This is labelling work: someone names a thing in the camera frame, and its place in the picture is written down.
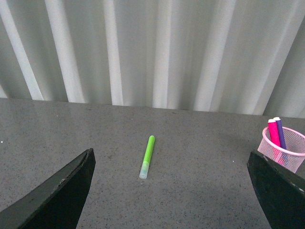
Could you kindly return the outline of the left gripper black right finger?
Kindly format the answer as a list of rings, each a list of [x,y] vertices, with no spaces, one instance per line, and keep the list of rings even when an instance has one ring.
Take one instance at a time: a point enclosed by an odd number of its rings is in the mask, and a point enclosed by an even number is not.
[[[305,227],[305,180],[258,151],[250,153],[248,173],[273,229]]]

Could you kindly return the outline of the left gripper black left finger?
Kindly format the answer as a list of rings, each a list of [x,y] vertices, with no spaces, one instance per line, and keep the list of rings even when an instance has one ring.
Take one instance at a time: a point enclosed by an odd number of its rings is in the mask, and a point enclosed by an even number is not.
[[[95,169],[92,148],[0,213],[2,229],[74,229]]]

